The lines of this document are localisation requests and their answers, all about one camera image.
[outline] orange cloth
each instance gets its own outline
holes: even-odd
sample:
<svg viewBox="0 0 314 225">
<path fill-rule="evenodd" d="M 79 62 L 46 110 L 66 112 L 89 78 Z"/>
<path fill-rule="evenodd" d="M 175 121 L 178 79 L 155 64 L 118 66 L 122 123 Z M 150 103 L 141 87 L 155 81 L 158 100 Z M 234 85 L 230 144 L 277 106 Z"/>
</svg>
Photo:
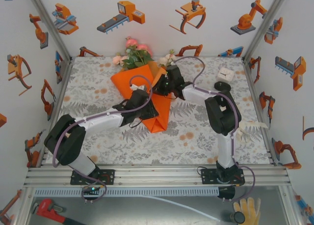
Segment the orange cloth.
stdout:
<svg viewBox="0 0 314 225">
<path fill-rule="evenodd" d="M 119 72 L 111 77 L 111 81 L 125 99 L 129 99 L 132 95 L 132 90 L 130 89 L 129 82 L 130 79 L 135 75 L 142 75 L 147 78 L 151 83 L 154 80 L 148 65 L 144 65 L 124 72 Z M 146 80 L 140 77 L 134 78 L 132 80 L 132 84 L 137 86 L 145 85 L 147 86 L 147 88 L 149 88 Z M 143 123 L 151 133 L 165 131 L 168 127 L 171 99 L 153 94 L 152 102 L 159 116 L 143 120 Z"/>
</svg>

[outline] purple cable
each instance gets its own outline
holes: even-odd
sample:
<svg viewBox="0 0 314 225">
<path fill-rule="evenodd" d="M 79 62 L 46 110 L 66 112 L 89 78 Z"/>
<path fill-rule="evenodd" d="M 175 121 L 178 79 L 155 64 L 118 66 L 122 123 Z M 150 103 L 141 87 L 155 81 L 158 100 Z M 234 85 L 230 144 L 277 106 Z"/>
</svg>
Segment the purple cable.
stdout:
<svg viewBox="0 0 314 225">
<path fill-rule="evenodd" d="M 236 113 L 236 107 L 235 105 L 232 103 L 232 101 L 230 100 L 230 98 L 228 98 L 226 95 L 222 94 L 222 93 L 219 93 L 219 92 L 213 92 L 213 91 L 208 91 L 208 90 L 205 90 L 205 89 L 202 89 L 202 88 L 199 88 L 199 87 L 196 87 L 195 86 L 195 82 L 196 82 L 196 79 L 203 73 L 203 71 L 205 70 L 205 63 L 199 59 L 198 57 L 195 57 L 195 56 L 185 56 L 185 57 L 182 57 L 182 58 L 179 58 L 175 61 L 175 63 L 181 59 L 185 59 L 185 58 L 194 58 L 194 59 L 197 59 L 199 60 L 202 65 L 203 65 L 203 69 L 200 71 L 200 73 L 194 78 L 193 80 L 193 87 L 196 89 L 196 90 L 199 90 L 201 92 L 205 92 L 205 93 L 209 93 L 209 94 L 214 94 L 214 95 L 218 95 L 218 96 L 221 96 L 223 98 L 225 98 L 229 105 L 231 106 L 231 109 L 235 115 L 235 128 L 233 129 L 233 131 L 231 132 L 231 156 L 232 156 L 232 160 L 233 160 L 233 163 L 238 167 L 238 168 L 245 168 L 245 169 L 248 169 L 251 171 L 252 173 L 252 176 L 253 176 L 253 184 L 252 184 L 252 187 L 251 189 L 245 193 L 243 196 L 239 197 L 239 198 L 236 198 L 236 199 L 230 199 L 229 202 L 233 202 L 233 201 L 237 201 L 237 200 L 240 200 L 242 198 L 245 198 L 245 197 L 248 197 L 251 192 L 253 191 L 254 187 L 255 187 L 255 182 L 256 182 L 256 179 L 255 179 L 255 174 L 253 172 L 253 170 L 248 167 L 248 166 L 240 166 L 236 160 L 235 160 L 235 140 L 234 140 L 234 133 L 236 132 L 238 126 L 239 126 L 239 119 L 238 119 L 238 116 L 237 116 L 237 113 Z"/>
<path fill-rule="evenodd" d="M 151 82 L 150 82 L 146 77 L 144 77 L 144 76 L 142 76 L 142 75 L 135 75 L 135 76 L 133 76 L 133 77 L 130 79 L 130 83 L 129 83 L 130 86 L 131 86 L 132 80 L 133 80 L 134 78 L 136 78 L 136 77 L 140 77 L 140 78 L 145 79 L 145 80 L 147 81 L 147 83 L 148 83 L 149 90 L 152 90 L 152 89 L 153 89 Z M 57 156 L 57 152 L 58 152 L 58 150 L 59 150 L 59 147 L 60 147 L 60 144 L 61 144 L 62 139 L 64 138 L 65 134 L 66 134 L 70 129 L 72 129 L 72 128 L 75 127 L 76 125 L 79 125 L 80 123 L 83 123 L 83 122 L 86 122 L 86 121 L 89 121 L 89 120 L 92 120 L 92 119 L 95 119 L 95 118 L 98 118 L 98 117 L 102 117 L 102 116 L 105 116 L 105 115 L 116 114 L 116 113 L 130 113 L 130 112 L 134 112 L 134 111 L 140 110 L 141 108 L 145 107 L 145 106 L 149 103 L 149 101 L 150 101 L 151 98 L 152 98 L 152 95 L 153 95 L 153 92 L 151 91 L 151 92 L 150 92 L 150 95 L 149 95 L 149 97 L 148 97 L 148 99 L 147 99 L 147 101 L 146 101 L 143 105 L 141 105 L 140 107 L 137 107 L 137 108 L 135 108 L 135 109 L 132 109 L 132 110 L 125 110 L 125 111 L 103 112 L 103 113 L 100 113 L 100 114 L 98 114 L 98 115 L 95 115 L 95 116 L 86 118 L 86 120 L 82 119 L 82 120 L 80 120 L 80 121 L 78 121 L 78 122 L 75 122 L 75 123 L 71 124 L 69 127 L 67 127 L 67 128 L 63 131 L 63 133 L 61 134 L 61 136 L 59 137 L 59 139 L 58 139 L 58 141 L 57 141 L 57 144 L 55 145 L 54 152 L 53 152 L 53 156 L 52 156 L 52 165 L 53 165 L 53 167 L 56 168 L 56 167 L 58 167 L 58 165 L 60 164 L 60 163 L 56 163 L 56 161 L 55 161 L 55 160 L 56 160 L 56 156 Z M 100 180 L 98 180 L 98 179 L 96 179 L 96 178 L 92 178 L 92 177 L 89 177 L 89 176 L 87 176 L 87 175 L 84 175 L 83 173 L 81 173 L 81 172 L 79 172 L 79 171 L 77 171 L 77 170 L 75 170 L 75 169 L 74 169 L 74 171 L 75 171 L 77 174 L 81 175 L 82 177 L 85 177 L 85 178 L 87 178 L 87 179 L 89 179 L 89 180 L 93 180 L 93 181 L 95 181 L 95 182 L 98 182 L 98 183 L 102 184 L 102 185 L 105 187 L 104 193 L 103 193 L 101 196 L 99 196 L 97 199 L 92 200 L 92 201 L 97 201 L 97 200 L 99 200 L 100 198 L 102 198 L 102 197 L 106 194 L 106 192 L 107 192 L 107 186 L 106 186 L 106 184 L 105 184 L 104 182 L 102 182 L 102 181 L 100 181 Z M 84 192 L 85 192 L 85 191 L 86 191 L 86 190 L 82 190 L 82 192 L 81 192 L 81 197 L 82 197 L 83 199 L 85 199 L 85 198 L 84 198 Z"/>
</svg>

